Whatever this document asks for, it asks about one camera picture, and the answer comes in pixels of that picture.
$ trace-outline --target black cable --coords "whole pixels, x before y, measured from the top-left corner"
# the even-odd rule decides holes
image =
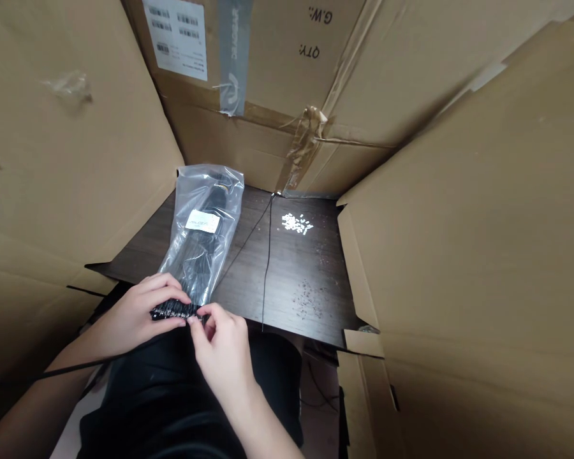
[[[266,278],[268,277],[268,268],[270,267],[270,241],[272,240],[272,202],[275,194],[270,197],[270,222],[268,223],[268,260],[266,260],[266,271],[263,274],[263,296],[261,298],[261,330],[263,331],[263,313],[266,309]]]
[[[22,378],[22,379],[14,379],[12,381],[0,381],[0,389],[6,389],[9,387],[13,387],[13,386],[27,386],[29,384],[35,383],[36,381],[40,381],[41,379],[46,379],[46,378],[53,377],[53,376],[60,376],[60,375],[63,375],[65,373],[70,373],[70,372],[77,371],[77,370],[83,370],[84,368],[95,367],[96,365],[101,365],[102,363],[108,363],[108,362],[114,361],[118,358],[125,357],[127,355],[141,351],[142,349],[145,349],[146,347],[149,347],[152,344],[155,344],[156,342],[157,342],[157,340],[150,340],[150,341],[147,341],[146,343],[141,344],[138,347],[135,347],[131,351],[128,351],[128,352],[123,353],[123,354],[103,358],[100,360],[94,360],[94,361],[87,362],[87,363],[79,363],[78,365],[72,365],[70,367],[59,368],[57,370],[51,370],[48,372],[43,372],[40,375],[36,375],[36,376],[32,376],[32,377],[27,377],[27,378]]]
[[[109,363],[110,362],[103,363],[102,366],[100,366],[100,368],[98,369],[98,371],[94,375],[94,379],[89,381],[89,384],[85,387],[85,389],[83,389],[83,393],[78,398],[79,402],[81,400],[83,400],[87,396],[87,394],[93,390],[94,387],[96,387],[96,385],[99,383],[100,379],[102,379],[102,377],[106,374],[106,372],[110,366]]]
[[[340,396],[339,396],[339,395],[336,395],[336,396],[334,396],[334,397],[331,397],[330,400],[336,400],[336,398],[340,398]],[[310,403],[306,402],[305,400],[302,400],[301,398],[300,398],[300,401],[301,401],[304,405],[309,406],[310,408],[323,408],[324,406],[326,406],[326,405],[329,403],[329,402],[326,401],[326,402],[323,402],[322,404],[314,405],[314,404],[310,404]]]
[[[272,196],[270,197],[270,201],[268,202],[268,204],[266,204],[266,207],[264,208],[263,212],[261,213],[261,217],[259,218],[259,220],[257,220],[257,223],[253,226],[251,232],[249,233],[249,235],[245,239],[244,244],[242,244],[242,246],[240,247],[240,249],[236,253],[236,256],[234,257],[234,259],[230,263],[230,266],[228,266],[228,268],[225,270],[225,273],[223,274],[221,280],[217,283],[217,287],[219,286],[221,281],[225,278],[226,274],[228,273],[228,271],[230,270],[230,268],[234,264],[234,261],[236,261],[236,258],[238,258],[238,255],[240,255],[240,252],[242,251],[244,246],[247,244],[247,241],[249,240],[249,238],[253,234],[253,231],[255,230],[255,228],[257,228],[257,225],[259,225],[261,219],[263,219],[263,216],[266,214],[266,210],[268,210],[268,207],[270,207],[270,225],[269,225],[270,229],[269,229],[269,233],[272,234],[272,201],[274,200],[274,196],[275,196],[275,194],[272,193]],[[264,308],[265,297],[266,297],[266,289],[265,289],[266,276],[268,274],[268,267],[269,266],[270,266],[270,238],[268,239],[268,261],[266,262],[266,272],[265,272],[264,278],[263,278],[264,279],[263,280],[263,300],[261,303],[261,325],[262,325],[262,328],[263,328],[263,308]],[[27,386],[29,384],[35,383],[36,381],[40,381],[42,379],[46,379],[49,377],[59,376],[59,375],[65,374],[65,373],[70,373],[70,372],[77,371],[77,370],[83,370],[84,368],[95,367],[96,365],[102,365],[104,363],[109,363],[109,362],[112,362],[118,358],[125,357],[127,355],[141,351],[142,349],[145,349],[146,347],[151,346],[152,344],[156,343],[157,341],[158,340],[152,339],[152,340],[150,340],[144,344],[141,344],[138,347],[135,347],[134,349],[132,349],[126,353],[119,354],[119,355],[116,355],[113,357],[108,357],[108,358],[104,358],[104,359],[100,359],[100,360],[94,360],[94,361],[87,362],[87,363],[81,363],[79,365],[72,365],[70,367],[64,367],[64,368],[60,368],[58,370],[43,372],[40,375],[33,376],[33,377],[28,377],[28,378],[23,378],[23,379],[14,379],[12,381],[0,381],[0,389],[6,389],[9,387],[14,387],[14,386]],[[95,386],[95,382],[96,381],[92,381],[92,383],[90,383],[85,388],[85,391],[84,391],[85,395],[87,394],[87,392],[91,391],[91,389]]]
[[[338,410],[334,407],[334,405],[332,405],[331,401],[335,400],[336,398],[340,398],[339,396],[334,396],[332,398],[327,398],[325,396],[325,394],[323,393],[323,391],[321,390],[321,388],[319,387],[319,384],[317,384],[317,380],[314,378],[314,373],[313,373],[313,366],[311,365],[311,361],[308,361],[308,370],[311,373],[311,378],[313,380],[313,383],[315,385],[315,387],[317,387],[317,390],[319,391],[319,393],[321,394],[321,396],[323,397],[323,399],[325,400],[325,404],[328,404],[329,406],[331,406],[331,408],[335,411],[338,412]]]
[[[274,193],[272,193],[272,196],[270,197],[270,200],[268,201],[268,203],[266,204],[266,207],[263,209],[263,212],[261,213],[260,219],[257,220],[257,223],[255,225],[253,225],[253,228],[251,229],[251,232],[249,233],[249,235],[247,236],[247,238],[244,240],[244,243],[240,246],[240,249],[238,249],[238,252],[236,252],[236,256],[232,259],[232,262],[230,263],[230,266],[228,266],[228,268],[225,270],[225,272],[223,273],[223,275],[221,276],[221,279],[219,279],[219,282],[217,282],[217,286],[215,287],[215,290],[217,288],[219,288],[219,285],[221,285],[221,283],[223,282],[223,279],[225,279],[225,276],[227,276],[228,271],[230,270],[230,268],[232,267],[232,265],[234,264],[234,261],[236,261],[236,259],[238,258],[238,255],[240,255],[240,252],[242,252],[242,250],[244,249],[244,246],[247,245],[247,242],[249,241],[249,238],[251,237],[251,235],[253,234],[253,231],[255,231],[255,228],[257,228],[257,225],[260,224],[261,219],[263,219],[263,216],[266,214],[266,210],[268,210],[268,207],[270,206],[270,203],[272,203],[272,199],[274,199]]]

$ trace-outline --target white debris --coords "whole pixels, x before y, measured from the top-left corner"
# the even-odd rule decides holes
[[[302,218],[303,216],[304,214],[300,215],[300,220],[298,221],[298,219],[291,214],[284,215],[283,226],[286,230],[297,231],[305,235],[306,231],[313,228],[313,226],[309,224],[310,222],[307,219]]]

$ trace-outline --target wooden table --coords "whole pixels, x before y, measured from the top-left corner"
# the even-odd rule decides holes
[[[113,261],[88,267],[132,284],[157,272],[170,244],[174,196],[168,197]],[[262,322],[263,317],[266,325],[343,347],[342,330],[356,330],[364,323],[353,308],[338,233],[339,209],[331,200],[275,196],[270,228],[270,209],[254,227],[270,196],[257,188],[245,188],[240,221],[212,299],[248,319]],[[313,228],[305,235],[288,231],[282,216],[289,213],[298,218],[304,215]],[[262,307],[269,233],[270,263]]]

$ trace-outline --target barcode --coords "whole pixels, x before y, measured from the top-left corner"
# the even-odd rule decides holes
[[[195,38],[196,40],[200,39],[200,34],[197,33],[196,31],[190,31],[189,29],[183,29],[180,27],[179,33],[181,35],[184,35],[184,36],[189,36],[189,37]]]
[[[155,19],[153,19],[151,20],[151,25],[153,27],[157,27],[158,29],[172,32],[172,27],[170,26],[170,24],[167,24],[166,22],[156,21]]]
[[[156,8],[155,6],[149,7],[149,13],[151,13],[152,15],[155,15],[155,16],[159,16],[159,17],[170,18],[170,13],[168,13],[168,11],[160,10],[159,8]]]
[[[198,20],[196,18],[193,18],[191,16],[185,16],[184,14],[181,13],[177,13],[177,20],[184,24],[191,24],[192,26],[198,25]]]
[[[158,43],[158,51],[162,51],[164,54],[170,54],[170,49],[166,43]]]

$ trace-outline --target person's left hand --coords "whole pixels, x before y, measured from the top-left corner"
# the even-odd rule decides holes
[[[153,321],[149,312],[174,298],[190,304],[179,282],[168,273],[145,278],[133,286],[104,316],[72,342],[79,360],[93,361],[126,353],[161,333],[185,326],[179,317]]]

